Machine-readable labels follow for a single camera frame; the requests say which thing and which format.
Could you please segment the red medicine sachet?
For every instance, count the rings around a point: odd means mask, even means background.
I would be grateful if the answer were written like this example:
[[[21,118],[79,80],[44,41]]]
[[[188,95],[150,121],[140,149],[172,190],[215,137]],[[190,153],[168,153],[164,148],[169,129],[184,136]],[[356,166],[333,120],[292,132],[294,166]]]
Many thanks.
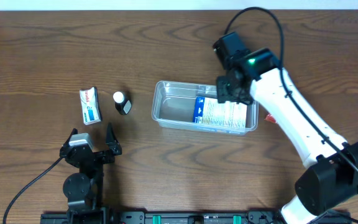
[[[276,119],[270,113],[265,117],[265,120],[270,123],[277,124]]]

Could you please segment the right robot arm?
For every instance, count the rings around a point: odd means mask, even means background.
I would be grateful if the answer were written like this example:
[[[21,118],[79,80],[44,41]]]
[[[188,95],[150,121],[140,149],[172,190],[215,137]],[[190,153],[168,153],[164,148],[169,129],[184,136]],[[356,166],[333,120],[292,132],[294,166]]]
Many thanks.
[[[284,205],[285,223],[310,223],[358,194],[358,142],[348,144],[296,89],[279,59],[267,48],[251,52],[237,33],[213,49],[226,71],[216,80],[218,101],[257,101],[276,120],[305,167],[295,197]]]

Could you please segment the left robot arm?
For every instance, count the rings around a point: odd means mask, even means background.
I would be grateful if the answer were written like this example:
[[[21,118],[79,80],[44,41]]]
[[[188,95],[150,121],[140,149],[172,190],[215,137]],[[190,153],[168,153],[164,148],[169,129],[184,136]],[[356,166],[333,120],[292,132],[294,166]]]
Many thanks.
[[[60,149],[60,157],[79,169],[67,177],[63,193],[68,200],[68,223],[109,223],[109,209],[102,206],[103,166],[115,161],[122,154],[122,147],[116,139],[112,124],[106,131],[107,149],[93,151],[93,141],[88,133],[73,129]]]

